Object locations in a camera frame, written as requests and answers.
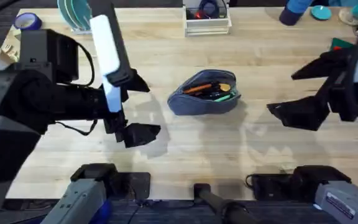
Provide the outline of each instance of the pen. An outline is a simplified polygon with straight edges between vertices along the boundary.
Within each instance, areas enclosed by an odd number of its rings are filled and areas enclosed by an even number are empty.
[[[214,100],[214,101],[215,101],[215,102],[222,102],[222,101],[225,101],[225,100],[230,99],[230,97],[231,97],[231,94],[229,94],[229,95],[227,95],[227,96],[224,96],[224,97],[220,97],[220,98],[218,98],[218,99],[216,99],[216,100]]]

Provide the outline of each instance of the wooden tabletop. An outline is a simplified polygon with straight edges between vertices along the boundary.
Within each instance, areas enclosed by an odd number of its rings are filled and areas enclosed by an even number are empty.
[[[339,9],[330,21],[306,13],[296,26],[278,21],[282,8],[231,9],[231,35],[188,37],[182,9],[116,9],[132,67],[149,84],[150,93],[130,93],[124,104],[130,122],[159,124],[157,140],[126,149],[100,122],[84,137],[60,125],[47,134],[23,165],[9,198],[60,198],[70,176],[82,164],[112,162],[119,171],[152,175],[150,198],[193,198],[192,186],[210,183],[226,198],[252,199],[244,187],[247,174],[277,173],[304,164],[331,165],[358,185],[358,121],[344,123],[331,114],[318,132],[282,126],[267,103],[314,95],[323,79],[293,81],[290,75],[329,49],[333,37],[355,41],[352,29],[339,22]],[[44,28],[81,42],[97,60],[92,37],[73,35],[58,9],[34,12]],[[18,50],[8,33],[5,44]],[[206,68],[229,70],[237,76],[241,102],[223,115],[175,116],[167,98],[181,83]],[[90,67],[80,55],[81,82]],[[100,84],[97,75],[95,86]],[[88,129],[91,122],[67,122]]]

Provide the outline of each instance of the pencil case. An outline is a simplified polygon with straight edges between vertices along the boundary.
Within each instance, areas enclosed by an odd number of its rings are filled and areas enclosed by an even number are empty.
[[[229,84],[233,96],[228,100],[216,102],[183,93],[189,86],[208,82]],[[179,86],[179,88],[169,96],[168,106],[176,115],[223,114],[236,107],[240,97],[241,95],[236,89],[236,76],[232,72],[209,69],[198,72]]]

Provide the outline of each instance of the white container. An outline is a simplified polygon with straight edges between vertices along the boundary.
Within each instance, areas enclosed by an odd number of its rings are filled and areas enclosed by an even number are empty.
[[[217,0],[219,7],[224,7],[223,2]],[[183,28],[185,37],[196,35],[216,35],[229,34],[232,24],[229,10],[229,0],[224,0],[226,3],[226,17],[219,19],[187,19],[186,10],[198,8],[201,0],[183,0]]]

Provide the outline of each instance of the blue tape roll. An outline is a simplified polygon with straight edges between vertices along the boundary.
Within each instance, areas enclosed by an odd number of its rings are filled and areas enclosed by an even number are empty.
[[[42,21],[34,13],[26,12],[16,17],[13,26],[20,30],[38,30],[42,26]]]

